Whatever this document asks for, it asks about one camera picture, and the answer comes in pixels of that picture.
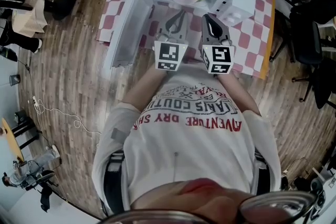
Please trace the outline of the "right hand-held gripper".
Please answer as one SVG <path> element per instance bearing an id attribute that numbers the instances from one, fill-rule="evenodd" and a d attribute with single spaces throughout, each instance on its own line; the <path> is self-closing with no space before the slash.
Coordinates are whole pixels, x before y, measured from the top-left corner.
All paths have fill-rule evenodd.
<path id="1" fill-rule="evenodd" d="M 235 47 L 230 40 L 229 28 L 217 17 L 202 16 L 201 57 L 210 74 L 229 74 L 234 64 Z"/>

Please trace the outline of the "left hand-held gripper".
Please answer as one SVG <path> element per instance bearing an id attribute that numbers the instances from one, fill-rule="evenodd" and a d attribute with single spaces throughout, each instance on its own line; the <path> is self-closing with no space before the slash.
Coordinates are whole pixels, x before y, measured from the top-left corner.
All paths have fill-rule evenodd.
<path id="1" fill-rule="evenodd" d="M 186 36 L 188 14 L 185 10 L 169 18 L 161 27 L 160 33 L 155 35 L 153 51 L 155 54 L 155 68 L 163 71 L 177 71 L 187 51 L 187 41 L 176 39 L 163 34 L 179 34 Z"/>

